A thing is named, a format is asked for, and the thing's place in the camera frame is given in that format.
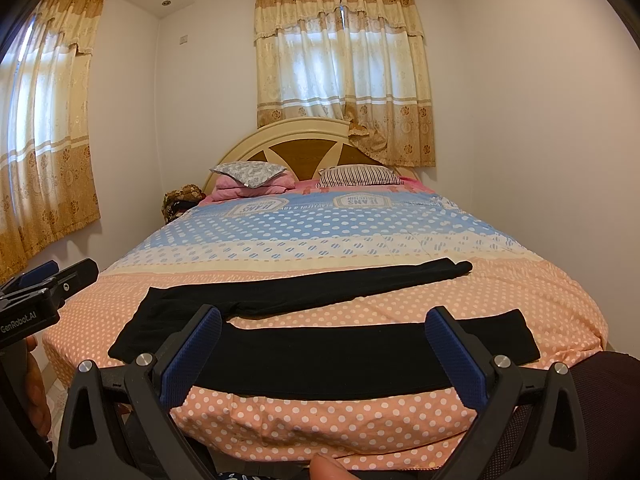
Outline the person's left hand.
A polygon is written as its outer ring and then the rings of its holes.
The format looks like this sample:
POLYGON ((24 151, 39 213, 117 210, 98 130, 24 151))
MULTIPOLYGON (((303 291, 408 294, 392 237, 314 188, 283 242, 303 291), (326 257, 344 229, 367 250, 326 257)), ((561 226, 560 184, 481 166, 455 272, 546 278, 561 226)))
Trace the person's left hand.
POLYGON ((37 338, 32 335, 25 339, 27 348, 27 372, 24 387, 27 398, 27 415, 39 437, 45 439, 51 430, 51 412, 47 404, 41 370, 32 355, 38 346, 37 338))

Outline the person's right hand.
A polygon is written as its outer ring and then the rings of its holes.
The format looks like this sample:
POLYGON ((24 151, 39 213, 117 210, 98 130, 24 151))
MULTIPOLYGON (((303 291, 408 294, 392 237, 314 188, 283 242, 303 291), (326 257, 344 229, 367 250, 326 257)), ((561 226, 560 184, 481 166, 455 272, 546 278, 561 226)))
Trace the person's right hand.
POLYGON ((340 463, 329 456, 316 454, 309 464, 311 480, 358 480, 340 463))

